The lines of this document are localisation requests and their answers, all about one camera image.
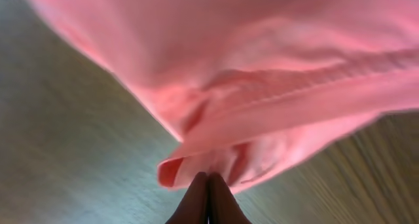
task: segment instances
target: pink cloth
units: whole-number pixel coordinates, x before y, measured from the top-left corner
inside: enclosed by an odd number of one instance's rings
[[[168,188],[238,192],[419,106],[419,0],[31,0],[181,145]]]

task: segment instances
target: garment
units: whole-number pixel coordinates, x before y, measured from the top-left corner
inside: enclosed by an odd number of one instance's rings
[[[30,0],[180,146],[164,187],[233,193],[383,113],[419,107],[417,0]]]

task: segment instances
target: wooden surface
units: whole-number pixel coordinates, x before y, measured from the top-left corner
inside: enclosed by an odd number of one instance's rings
[[[254,223],[419,223],[419,114],[393,115],[237,195]],[[163,223],[173,138],[24,0],[0,0],[0,223]]]

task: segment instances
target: wood grain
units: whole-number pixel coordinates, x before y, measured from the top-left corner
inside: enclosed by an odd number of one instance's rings
[[[391,115],[237,195],[254,223],[419,223],[419,114]],[[0,0],[0,223],[163,223],[173,138],[24,0]]]

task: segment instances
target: pink shirt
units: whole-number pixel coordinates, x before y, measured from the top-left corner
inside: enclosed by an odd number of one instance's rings
[[[419,106],[419,0],[30,0],[180,146],[168,188],[233,192]]]

